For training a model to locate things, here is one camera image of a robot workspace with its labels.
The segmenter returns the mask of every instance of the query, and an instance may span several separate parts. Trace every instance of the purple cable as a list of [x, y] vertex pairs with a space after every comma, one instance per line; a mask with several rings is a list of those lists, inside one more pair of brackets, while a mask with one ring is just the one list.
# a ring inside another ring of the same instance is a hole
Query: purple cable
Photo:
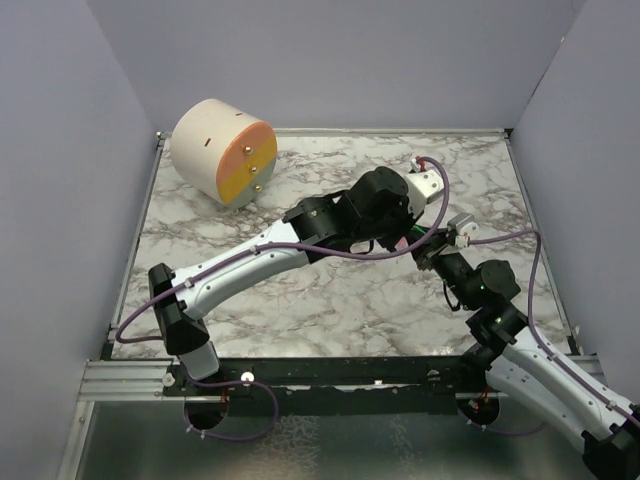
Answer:
[[[436, 170], [438, 170], [438, 173], [440, 174], [440, 176], [442, 177], [442, 181], [444, 184], [444, 189], [443, 189], [443, 195], [442, 195], [442, 206], [440, 207], [440, 212], [438, 213], [438, 216], [436, 217], [435, 222], [433, 223], [433, 225], [431, 226], [431, 228], [429, 230], [427, 230], [427, 233], [425, 235], [423, 235], [417, 242], [409, 245], [406, 248], [402, 248], [400, 250], [397, 250], [395, 252], [389, 252], [389, 253], [378, 253], [375, 255], [364, 255], [364, 254], [360, 254], [360, 253], [351, 253], [351, 252], [340, 252], [338, 250], [332, 250], [330, 248], [324, 248], [324, 247], [317, 247], [315, 245], [306, 245], [304, 243], [292, 243], [292, 242], [276, 242], [276, 243], [266, 243], [263, 245], [257, 245], [255, 248], [255, 252], [247, 249], [243, 252], [237, 253], [225, 260], [222, 260], [220, 263], [217, 263], [209, 268], [207, 268], [206, 270], [203, 270], [202, 272], [200, 272], [199, 274], [195, 275], [192, 277], [191, 281], [193, 283], [199, 282], [200, 280], [202, 280], [205, 277], [208, 277], [209, 275], [211, 275], [212, 273], [217, 272], [218, 270], [221, 270], [229, 265], [232, 265], [233, 263], [237, 262], [238, 260], [243, 259], [244, 257], [247, 257], [249, 255], [255, 255], [257, 252], [264, 252], [267, 250], [272, 250], [274, 248], [291, 248], [291, 249], [295, 249], [295, 250], [304, 250], [307, 252], [314, 252], [314, 253], [320, 253], [322, 255], [328, 255], [328, 256], [334, 256], [334, 257], [341, 257], [341, 258], [348, 258], [348, 259], [352, 259], [352, 260], [388, 260], [391, 258], [397, 258], [400, 257], [402, 255], [405, 255], [407, 253], [412, 252], [413, 250], [415, 250], [416, 248], [419, 248], [421, 245], [424, 245], [429, 238], [431, 238], [431, 236], [436, 232], [436, 230], [438, 229], [438, 227], [440, 226], [440, 224], [442, 223], [442, 220], [444, 219], [444, 216], [447, 212], [447, 207], [449, 206], [449, 177], [447, 176], [447, 172], [445, 171], [444, 167], [440, 164], [440, 162], [438, 162], [437, 160], [431, 158], [431, 157], [420, 157], [419, 160], [424, 160], [430, 164], [432, 164]], [[138, 318], [143, 312], [145, 312], [148, 308], [154, 306], [156, 303], [160, 302], [161, 300], [164, 300], [165, 298], [180, 292], [181, 290], [183, 290], [185, 288], [185, 284], [184, 283], [180, 283], [178, 285], [176, 285], [175, 287], [170, 288], [169, 290], [165, 290], [164, 292], [162, 292], [160, 295], [152, 298], [151, 300], [149, 300], [148, 302], [144, 303], [143, 305], [141, 305], [140, 307], [138, 307], [131, 315], [129, 315], [118, 327], [118, 329], [116, 330], [116, 341], [120, 342], [120, 343], [139, 343], [139, 342], [148, 342], [151, 340], [163, 340], [163, 338], [159, 335], [149, 335], [149, 336], [144, 336], [144, 337], [136, 337], [136, 338], [123, 338], [122, 334], [124, 333], [125, 329], [131, 325], [131, 323]]]
[[[587, 383], [580, 375], [578, 375], [569, 365], [567, 365], [563, 360], [559, 357], [556, 357], [553, 351], [547, 346], [546, 342], [542, 340], [540, 337], [540, 333], [538, 332], [538, 328], [533, 320], [533, 290], [535, 286], [536, 280], [536, 271], [538, 269], [538, 261], [540, 260], [540, 253], [542, 250], [542, 235], [537, 230], [532, 228], [528, 228], [522, 230], [520, 232], [509, 233], [507, 235], [502, 235], [501, 237], [495, 238], [487, 238], [482, 240], [472, 240], [469, 242], [470, 245], [489, 245], [491, 243], [504, 242], [506, 240], [512, 240], [514, 238], [522, 237], [524, 235], [535, 235], [536, 236], [536, 251], [533, 255], [533, 265], [531, 265], [531, 275], [529, 276], [529, 290], [528, 290], [528, 298], [527, 298], [527, 317], [529, 318], [529, 330], [533, 335], [533, 338], [536, 340], [536, 343], [540, 346], [540, 348], [549, 356], [549, 358], [553, 359], [554, 362], [558, 364], [558, 366], [564, 370], [564, 372], [573, 378], [582, 388], [584, 388], [591, 395], [596, 397], [599, 401], [604, 403], [605, 405], [610, 405], [611, 400], [607, 398], [605, 395], [600, 393], [598, 390], [593, 388], [589, 383]], [[636, 427], [640, 428], [640, 420], [636, 419], [632, 414], [627, 413], [622, 407], [618, 405], [613, 405], [613, 410], [616, 413], [619, 413], [624, 418], [633, 423]]]
[[252, 382], [245, 382], [245, 381], [242, 381], [242, 380], [234, 380], [234, 381], [231, 381], [231, 382], [203, 383], [203, 382], [197, 382], [197, 381], [191, 379], [188, 376], [187, 376], [187, 378], [189, 379], [189, 383], [191, 383], [192, 385], [195, 385], [196, 387], [200, 387], [200, 388], [237, 387], [237, 386], [246, 385], [246, 384], [255, 385], [256, 387], [259, 387], [259, 388], [263, 389], [265, 392], [267, 392], [269, 394], [269, 396], [271, 397], [271, 401], [273, 402], [273, 416], [271, 417], [271, 420], [269, 421], [269, 425], [267, 425], [264, 428], [264, 430], [262, 430], [262, 431], [260, 431], [258, 433], [254, 433], [253, 435], [245, 435], [245, 436], [236, 437], [236, 436], [232, 436], [232, 435], [223, 435], [221, 433], [213, 433], [213, 432], [210, 432], [208, 430], [198, 430], [193, 425], [191, 425], [191, 420], [189, 419], [189, 414], [187, 413], [187, 410], [185, 408], [184, 418], [185, 418], [185, 421], [187, 422], [187, 424], [189, 425], [189, 431], [193, 430], [194, 432], [197, 432], [200, 435], [204, 435], [205, 437], [217, 438], [218, 440], [225, 440], [227, 442], [250, 442], [252, 440], [258, 440], [260, 438], [263, 438], [263, 437], [267, 436], [269, 434], [269, 432], [271, 430], [273, 430], [274, 427], [276, 426], [276, 424], [278, 423], [278, 418], [280, 417], [280, 405], [278, 405], [278, 399], [276, 398], [275, 393], [273, 393], [273, 390], [271, 390], [264, 383], [256, 382], [255, 380], [252, 381]]
[[545, 428], [547, 428], [547, 424], [542, 422], [540, 425], [533, 427], [529, 430], [515, 431], [510, 432], [507, 430], [498, 430], [497, 428], [492, 428], [487, 425], [480, 425], [475, 423], [469, 417], [467, 417], [461, 410], [458, 410], [458, 413], [466, 420], [467, 425], [471, 425], [473, 427], [479, 428], [483, 432], [493, 433], [494, 435], [502, 435], [504, 437], [526, 437], [528, 435], [535, 435], [538, 432], [541, 432]]

